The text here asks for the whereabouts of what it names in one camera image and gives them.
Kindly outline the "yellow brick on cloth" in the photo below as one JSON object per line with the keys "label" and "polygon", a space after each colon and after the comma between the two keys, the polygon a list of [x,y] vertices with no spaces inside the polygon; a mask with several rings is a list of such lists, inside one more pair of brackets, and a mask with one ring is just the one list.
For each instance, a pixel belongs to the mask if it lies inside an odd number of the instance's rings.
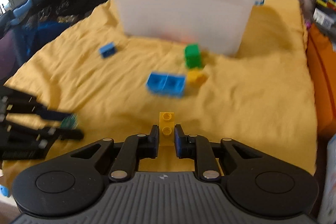
{"label": "yellow brick on cloth", "polygon": [[202,70],[191,69],[187,72],[187,84],[190,86],[202,86],[208,79]]}

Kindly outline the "translucent white plastic bin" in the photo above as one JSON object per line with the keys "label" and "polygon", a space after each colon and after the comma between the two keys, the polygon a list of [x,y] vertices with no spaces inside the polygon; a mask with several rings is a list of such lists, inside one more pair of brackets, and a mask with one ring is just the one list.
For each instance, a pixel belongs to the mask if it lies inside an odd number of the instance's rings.
{"label": "translucent white plastic bin", "polygon": [[131,36],[197,43],[236,55],[252,8],[264,0],[114,0]]}

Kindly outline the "green frog eraser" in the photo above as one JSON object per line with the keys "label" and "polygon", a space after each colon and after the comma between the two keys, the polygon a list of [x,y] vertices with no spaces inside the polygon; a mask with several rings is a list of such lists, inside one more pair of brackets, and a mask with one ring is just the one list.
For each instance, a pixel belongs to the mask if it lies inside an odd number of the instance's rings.
{"label": "green frog eraser", "polygon": [[74,130],[77,128],[77,115],[72,114],[64,118],[60,124],[60,128]]}

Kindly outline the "green square building brick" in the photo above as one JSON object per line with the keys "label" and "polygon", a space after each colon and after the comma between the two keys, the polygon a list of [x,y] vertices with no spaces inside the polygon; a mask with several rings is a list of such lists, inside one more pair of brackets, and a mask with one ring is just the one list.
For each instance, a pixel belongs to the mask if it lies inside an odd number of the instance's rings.
{"label": "green square building brick", "polygon": [[189,44],[185,47],[185,63],[189,69],[202,67],[202,55],[197,44]]}

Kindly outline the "yellow cloth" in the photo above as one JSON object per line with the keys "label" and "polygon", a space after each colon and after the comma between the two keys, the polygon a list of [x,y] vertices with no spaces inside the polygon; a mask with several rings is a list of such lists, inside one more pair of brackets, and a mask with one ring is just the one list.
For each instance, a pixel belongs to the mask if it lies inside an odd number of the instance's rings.
{"label": "yellow cloth", "polygon": [[[233,138],[314,173],[317,117],[306,41],[299,1],[266,0],[252,9],[236,57],[204,52],[202,86],[187,86],[181,98],[159,96],[146,88],[150,73],[185,75],[185,45],[126,36],[109,0],[38,51],[6,86],[77,115],[84,139],[57,141],[48,159],[102,138],[147,134],[169,111],[187,134]],[[111,42],[117,52],[104,59],[99,49]]]}

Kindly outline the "small blue building brick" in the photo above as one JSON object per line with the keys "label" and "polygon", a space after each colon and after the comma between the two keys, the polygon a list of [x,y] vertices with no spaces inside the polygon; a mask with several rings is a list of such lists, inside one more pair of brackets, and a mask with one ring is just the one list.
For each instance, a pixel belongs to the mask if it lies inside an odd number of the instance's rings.
{"label": "small blue building brick", "polygon": [[117,48],[114,42],[108,43],[99,49],[100,56],[104,59],[114,55],[116,52]]}

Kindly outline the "orange box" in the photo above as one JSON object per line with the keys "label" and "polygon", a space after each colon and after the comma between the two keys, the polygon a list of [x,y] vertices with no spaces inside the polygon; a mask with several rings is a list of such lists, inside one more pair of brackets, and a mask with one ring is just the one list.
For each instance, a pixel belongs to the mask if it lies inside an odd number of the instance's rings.
{"label": "orange box", "polygon": [[335,50],[315,24],[308,30],[306,55],[314,84],[317,133],[331,139],[335,135]]}

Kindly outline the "dark backpack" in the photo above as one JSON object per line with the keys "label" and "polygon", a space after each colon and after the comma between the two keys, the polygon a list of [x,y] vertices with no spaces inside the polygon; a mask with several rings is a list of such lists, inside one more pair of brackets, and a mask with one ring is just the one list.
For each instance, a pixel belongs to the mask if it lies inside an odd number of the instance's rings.
{"label": "dark backpack", "polygon": [[1,15],[1,83],[38,50],[108,0],[25,0]]}

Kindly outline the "small yellow building brick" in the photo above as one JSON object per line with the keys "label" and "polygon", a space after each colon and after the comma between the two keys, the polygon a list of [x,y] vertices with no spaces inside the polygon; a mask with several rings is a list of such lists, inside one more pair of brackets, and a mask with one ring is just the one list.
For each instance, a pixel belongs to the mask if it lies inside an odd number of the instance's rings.
{"label": "small yellow building brick", "polygon": [[159,113],[159,145],[165,147],[174,146],[174,128],[175,114],[174,112]]}

